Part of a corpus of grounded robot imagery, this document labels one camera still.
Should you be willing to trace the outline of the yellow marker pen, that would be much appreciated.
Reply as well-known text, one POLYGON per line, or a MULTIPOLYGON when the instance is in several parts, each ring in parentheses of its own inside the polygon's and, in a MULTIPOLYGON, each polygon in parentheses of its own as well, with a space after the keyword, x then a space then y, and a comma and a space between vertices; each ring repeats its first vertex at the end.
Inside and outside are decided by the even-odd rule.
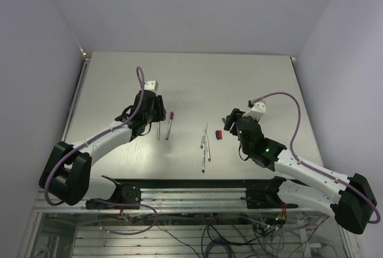
POLYGON ((158 141, 161 139, 161 122, 157 123, 156 138, 158 141))

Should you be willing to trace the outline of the purple marker pen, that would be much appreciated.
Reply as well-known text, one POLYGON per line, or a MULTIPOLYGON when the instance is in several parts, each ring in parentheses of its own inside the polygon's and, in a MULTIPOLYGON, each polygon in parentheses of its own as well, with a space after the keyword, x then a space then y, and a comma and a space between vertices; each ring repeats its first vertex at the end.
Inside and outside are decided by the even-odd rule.
POLYGON ((169 136, 170 136, 170 132, 171 132, 171 127, 172 127, 172 122, 173 122, 173 118, 174 118, 174 112, 171 111, 170 112, 170 115, 169 115, 169 123, 168 123, 168 129, 167 129, 167 132, 166 132, 166 140, 169 140, 169 136))

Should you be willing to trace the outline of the green marker pen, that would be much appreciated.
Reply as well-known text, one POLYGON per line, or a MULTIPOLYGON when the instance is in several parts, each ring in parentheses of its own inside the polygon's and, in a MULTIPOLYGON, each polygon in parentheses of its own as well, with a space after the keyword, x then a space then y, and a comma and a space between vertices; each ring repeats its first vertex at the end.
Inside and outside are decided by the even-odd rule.
POLYGON ((204 144, 205 144, 205 137, 206 137, 207 127, 208 127, 208 123, 206 123, 205 128, 204 128, 204 130, 203 130, 202 137, 201 137, 201 141, 200 141, 200 148, 201 148, 201 149, 203 149, 204 144))

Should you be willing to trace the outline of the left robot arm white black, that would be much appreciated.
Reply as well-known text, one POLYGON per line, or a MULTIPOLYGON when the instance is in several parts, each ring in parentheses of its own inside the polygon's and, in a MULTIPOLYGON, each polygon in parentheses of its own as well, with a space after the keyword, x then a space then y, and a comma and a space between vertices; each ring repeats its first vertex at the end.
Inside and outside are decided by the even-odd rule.
POLYGON ((51 206, 73 206, 85 197, 92 166, 115 148, 143 136, 147 126, 162 122, 166 110, 162 95, 141 90, 108 128, 75 144, 58 142, 52 149, 39 179, 46 202, 51 206))

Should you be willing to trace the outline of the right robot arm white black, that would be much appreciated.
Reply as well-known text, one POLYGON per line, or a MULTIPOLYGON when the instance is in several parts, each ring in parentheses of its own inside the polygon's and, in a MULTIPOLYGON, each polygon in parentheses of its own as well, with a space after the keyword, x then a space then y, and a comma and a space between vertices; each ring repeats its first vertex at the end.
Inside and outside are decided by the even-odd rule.
POLYGON ((247 159, 280 174, 264 192, 265 203, 272 208, 281 203, 308 207, 361 235, 377 206, 368 180, 358 173, 340 174, 297 157, 285 145, 263 135, 261 116, 235 108, 226 117, 224 130, 238 137, 239 149, 247 159))

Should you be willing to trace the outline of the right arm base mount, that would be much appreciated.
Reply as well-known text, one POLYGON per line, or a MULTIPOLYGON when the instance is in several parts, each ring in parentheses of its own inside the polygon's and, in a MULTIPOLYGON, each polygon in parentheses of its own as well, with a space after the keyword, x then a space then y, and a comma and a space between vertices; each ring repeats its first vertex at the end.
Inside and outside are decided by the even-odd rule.
POLYGON ((273 177, 271 180, 245 180, 245 194, 240 200, 245 201, 248 209, 282 208, 279 188, 286 178, 273 177))

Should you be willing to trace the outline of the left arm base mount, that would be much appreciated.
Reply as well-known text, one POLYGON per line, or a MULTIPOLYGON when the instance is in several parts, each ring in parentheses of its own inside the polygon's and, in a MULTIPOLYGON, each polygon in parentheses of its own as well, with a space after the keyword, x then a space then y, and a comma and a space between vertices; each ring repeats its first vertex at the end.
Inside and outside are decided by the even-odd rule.
POLYGON ((90 179, 89 189, 84 198, 87 210, 117 208, 138 210, 141 202, 141 190, 131 183, 102 176, 90 179))

